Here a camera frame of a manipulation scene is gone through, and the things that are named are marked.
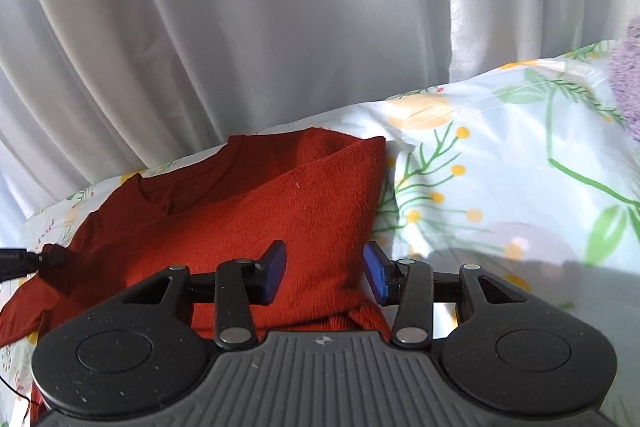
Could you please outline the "red knit sweater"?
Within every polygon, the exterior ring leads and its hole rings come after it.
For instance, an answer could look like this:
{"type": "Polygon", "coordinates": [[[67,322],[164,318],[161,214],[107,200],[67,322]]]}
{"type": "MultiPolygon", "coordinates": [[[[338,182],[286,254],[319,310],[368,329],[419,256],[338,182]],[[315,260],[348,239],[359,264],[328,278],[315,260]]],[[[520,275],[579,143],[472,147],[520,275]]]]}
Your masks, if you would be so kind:
{"type": "Polygon", "coordinates": [[[363,290],[362,251],[386,173],[386,143],[321,128],[237,135],[215,155],[160,176],[132,176],[81,223],[64,262],[4,305],[1,341],[53,329],[171,265],[192,273],[259,258],[274,242],[286,270],[270,331],[390,333],[363,290]]]}

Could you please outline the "white curtain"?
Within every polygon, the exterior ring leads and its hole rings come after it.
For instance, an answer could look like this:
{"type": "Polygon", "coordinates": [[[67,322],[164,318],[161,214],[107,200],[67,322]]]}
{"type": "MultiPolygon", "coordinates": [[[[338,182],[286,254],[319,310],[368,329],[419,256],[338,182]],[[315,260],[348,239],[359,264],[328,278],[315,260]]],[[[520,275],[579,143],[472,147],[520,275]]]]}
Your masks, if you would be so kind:
{"type": "Polygon", "coordinates": [[[623,35],[639,0],[1,0],[1,242],[232,134],[623,35]]]}

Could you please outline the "purple fuzzy cloth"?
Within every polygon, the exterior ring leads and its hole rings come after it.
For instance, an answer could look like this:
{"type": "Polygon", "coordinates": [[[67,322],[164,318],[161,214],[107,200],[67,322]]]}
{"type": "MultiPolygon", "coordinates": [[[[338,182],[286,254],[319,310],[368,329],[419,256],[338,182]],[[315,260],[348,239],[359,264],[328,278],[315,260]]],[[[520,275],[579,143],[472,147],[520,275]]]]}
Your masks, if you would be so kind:
{"type": "Polygon", "coordinates": [[[634,141],[640,141],[640,16],[627,25],[625,37],[610,56],[610,85],[617,108],[634,141]]]}

